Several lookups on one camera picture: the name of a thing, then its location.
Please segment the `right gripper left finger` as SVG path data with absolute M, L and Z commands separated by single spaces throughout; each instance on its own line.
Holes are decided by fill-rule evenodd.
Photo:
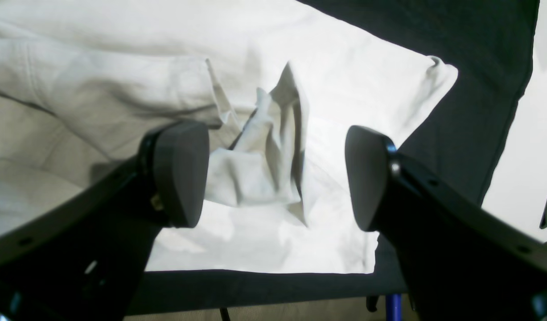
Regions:
M 137 155 L 42 217 L 0 236 L 0 314 L 9 321 L 120 321 L 163 228 L 193 228 L 210 134 L 153 129 Z

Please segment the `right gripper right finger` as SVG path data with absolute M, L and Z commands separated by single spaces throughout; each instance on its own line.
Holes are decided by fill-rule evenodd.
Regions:
M 486 213 L 388 136 L 347 130 L 357 226 L 392 244 L 422 321 L 547 321 L 547 245 Z

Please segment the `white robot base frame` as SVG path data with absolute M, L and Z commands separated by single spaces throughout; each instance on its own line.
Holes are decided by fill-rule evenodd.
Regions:
M 518 102 L 504 151 L 482 208 L 532 238 L 546 242 L 540 222 L 547 203 L 547 0 L 539 4 L 533 71 Z

